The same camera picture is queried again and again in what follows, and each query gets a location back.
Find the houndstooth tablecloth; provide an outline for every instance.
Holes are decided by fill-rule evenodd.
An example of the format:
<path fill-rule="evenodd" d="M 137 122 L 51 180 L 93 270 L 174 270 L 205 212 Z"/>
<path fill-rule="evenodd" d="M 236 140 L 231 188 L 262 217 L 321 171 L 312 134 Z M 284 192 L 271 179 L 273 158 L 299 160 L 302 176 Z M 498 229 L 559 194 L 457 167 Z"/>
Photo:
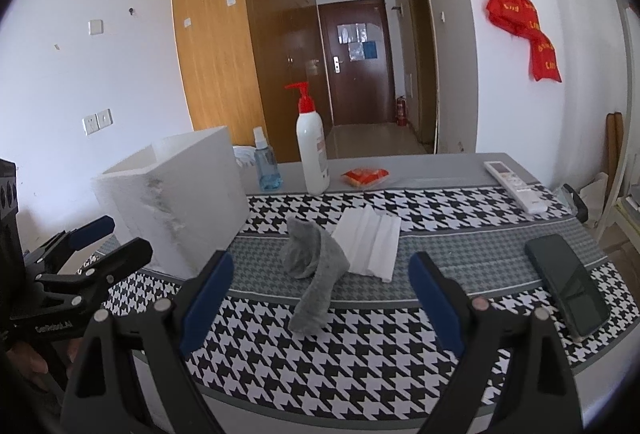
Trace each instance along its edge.
<path fill-rule="evenodd" d="M 361 429 L 414 428 L 428 416 L 457 360 L 436 342 L 406 274 L 408 258 L 427 251 L 443 274 L 494 307 L 552 313 L 574 372 L 603 356 L 638 324 L 640 313 L 620 274 L 591 236 L 543 187 L 543 215 L 519 209 L 500 187 L 382 190 L 249 196 L 250 217 L 231 244 L 236 273 L 205 345 L 187 365 L 201 390 L 235 406 L 294 422 Z M 402 218 L 393 281 L 346 274 L 334 289 L 330 322 L 318 337 L 291 334 L 287 323 L 307 281 L 289 278 L 278 251 L 286 218 L 332 230 L 342 211 L 371 204 Z M 609 322 L 581 344 L 572 341 L 550 295 L 524 254 L 524 242 L 559 233 L 596 280 Z M 113 239 L 97 252 L 117 246 Z M 174 294 L 180 282 L 140 270 L 110 291 L 116 315 L 142 311 Z M 504 382 L 500 352 L 482 403 L 488 411 Z"/>

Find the blue gripper pad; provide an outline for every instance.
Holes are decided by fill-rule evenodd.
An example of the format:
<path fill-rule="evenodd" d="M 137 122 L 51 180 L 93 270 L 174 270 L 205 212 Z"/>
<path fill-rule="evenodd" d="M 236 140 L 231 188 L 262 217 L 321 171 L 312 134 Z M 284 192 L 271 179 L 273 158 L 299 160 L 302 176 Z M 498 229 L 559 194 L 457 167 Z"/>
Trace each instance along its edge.
<path fill-rule="evenodd" d="M 204 344 L 233 278 L 234 260 L 231 254 L 225 252 L 182 319 L 180 353 L 184 357 Z"/>
<path fill-rule="evenodd" d="M 109 216 L 102 216 L 95 221 L 72 231 L 69 234 L 67 244 L 71 250 L 77 252 L 91 243 L 95 243 L 109 234 L 113 234 L 116 223 Z"/>
<path fill-rule="evenodd" d="M 433 326 L 440 345 L 460 358 L 465 352 L 460 319 L 442 288 L 423 263 L 420 254 L 414 254 L 409 259 L 409 282 Z"/>

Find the gray sock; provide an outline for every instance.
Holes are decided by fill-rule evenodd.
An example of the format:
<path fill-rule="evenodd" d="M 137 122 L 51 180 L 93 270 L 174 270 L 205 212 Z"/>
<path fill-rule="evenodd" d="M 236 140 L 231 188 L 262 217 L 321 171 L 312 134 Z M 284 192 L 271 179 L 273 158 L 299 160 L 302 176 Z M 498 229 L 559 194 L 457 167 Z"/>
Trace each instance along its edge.
<path fill-rule="evenodd" d="M 349 261 L 331 234 L 315 223 L 291 217 L 287 228 L 289 240 L 280 252 L 285 270 L 296 279 L 316 273 L 296 305 L 289 330 L 318 335 L 328 322 L 334 284 L 349 270 Z"/>

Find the wooden wardrobe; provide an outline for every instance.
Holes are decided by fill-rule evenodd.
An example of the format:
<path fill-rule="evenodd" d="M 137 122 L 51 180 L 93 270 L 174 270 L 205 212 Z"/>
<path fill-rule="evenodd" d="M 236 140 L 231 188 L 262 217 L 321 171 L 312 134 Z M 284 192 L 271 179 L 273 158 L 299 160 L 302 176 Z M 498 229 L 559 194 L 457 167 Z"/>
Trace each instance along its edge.
<path fill-rule="evenodd" d="M 279 162 L 299 161 L 297 90 L 331 129 L 316 0 L 173 0 L 175 40 L 194 129 L 228 125 L 234 145 L 253 145 L 261 125 Z"/>

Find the red cloth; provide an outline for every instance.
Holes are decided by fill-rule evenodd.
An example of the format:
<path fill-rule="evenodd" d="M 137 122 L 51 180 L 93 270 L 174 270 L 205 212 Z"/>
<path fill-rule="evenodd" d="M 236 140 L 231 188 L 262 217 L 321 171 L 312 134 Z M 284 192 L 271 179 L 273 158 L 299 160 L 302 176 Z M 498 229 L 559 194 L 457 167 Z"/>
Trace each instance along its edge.
<path fill-rule="evenodd" d="M 562 82 L 555 48 L 540 30 L 538 12 L 530 0 L 489 0 L 486 9 L 495 26 L 531 42 L 531 71 L 536 81 Z"/>

